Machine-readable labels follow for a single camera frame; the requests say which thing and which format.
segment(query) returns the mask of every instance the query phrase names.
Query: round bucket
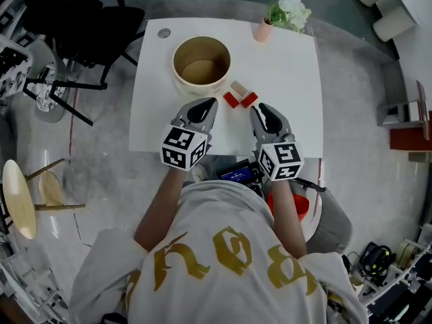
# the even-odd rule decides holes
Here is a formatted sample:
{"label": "round bucket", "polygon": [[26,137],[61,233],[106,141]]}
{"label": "round bucket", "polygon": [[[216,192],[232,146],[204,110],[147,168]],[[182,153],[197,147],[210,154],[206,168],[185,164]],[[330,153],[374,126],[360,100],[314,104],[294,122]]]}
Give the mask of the round bucket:
{"label": "round bucket", "polygon": [[[309,199],[299,196],[298,194],[293,193],[294,203],[296,205],[298,220],[303,221],[304,217],[309,211]],[[269,205],[271,214],[273,214],[273,193],[270,192],[267,197],[267,205]]]}
{"label": "round bucket", "polygon": [[195,36],[177,47],[172,60],[175,85],[185,94],[216,96],[227,82],[231,56],[219,40]]}

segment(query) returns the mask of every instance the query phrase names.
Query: sleeve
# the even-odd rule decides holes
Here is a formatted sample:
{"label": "sleeve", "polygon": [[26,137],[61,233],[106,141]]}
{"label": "sleeve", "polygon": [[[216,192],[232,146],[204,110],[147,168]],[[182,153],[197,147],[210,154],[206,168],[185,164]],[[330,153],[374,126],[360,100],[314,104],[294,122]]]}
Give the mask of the sleeve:
{"label": "sleeve", "polygon": [[125,315],[125,294],[131,273],[141,270],[148,252],[119,229],[97,236],[72,287],[68,323],[100,323],[102,316]]}
{"label": "sleeve", "polygon": [[327,292],[327,318],[338,318],[338,310],[341,311],[340,320],[330,320],[330,323],[368,323],[367,310],[361,304],[348,278],[342,256],[333,253],[312,253],[303,256],[299,261],[314,276]]}

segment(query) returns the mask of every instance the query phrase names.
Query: person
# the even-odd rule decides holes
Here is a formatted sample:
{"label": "person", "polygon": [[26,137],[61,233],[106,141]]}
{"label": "person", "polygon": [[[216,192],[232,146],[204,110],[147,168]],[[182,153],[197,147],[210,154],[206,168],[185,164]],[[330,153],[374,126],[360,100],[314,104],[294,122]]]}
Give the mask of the person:
{"label": "person", "polygon": [[70,323],[368,322],[341,255],[307,254],[288,181],[271,185],[272,216],[244,185],[182,188],[186,174],[169,169],[133,237],[99,234]]}

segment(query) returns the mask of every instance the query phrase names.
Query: beige bucket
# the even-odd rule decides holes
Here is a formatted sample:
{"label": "beige bucket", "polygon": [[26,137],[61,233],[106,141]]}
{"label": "beige bucket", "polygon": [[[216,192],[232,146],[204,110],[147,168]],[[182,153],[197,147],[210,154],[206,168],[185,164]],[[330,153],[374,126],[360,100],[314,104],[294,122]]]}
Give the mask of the beige bucket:
{"label": "beige bucket", "polygon": [[227,82],[231,56],[215,38],[196,36],[184,41],[174,52],[175,85],[184,94],[215,96]]}

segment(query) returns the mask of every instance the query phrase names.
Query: red block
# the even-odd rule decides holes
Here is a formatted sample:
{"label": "red block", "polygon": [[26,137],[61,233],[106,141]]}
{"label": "red block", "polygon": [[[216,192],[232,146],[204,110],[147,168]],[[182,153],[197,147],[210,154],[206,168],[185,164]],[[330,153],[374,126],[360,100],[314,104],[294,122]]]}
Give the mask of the red block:
{"label": "red block", "polygon": [[231,108],[236,108],[240,104],[240,102],[238,102],[237,99],[229,91],[224,94],[223,98],[225,99],[225,101],[228,102]]}
{"label": "red block", "polygon": [[251,92],[245,99],[242,100],[241,104],[244,108],[250,106],[254,101],[258,98],[258,95],[255,92]]}

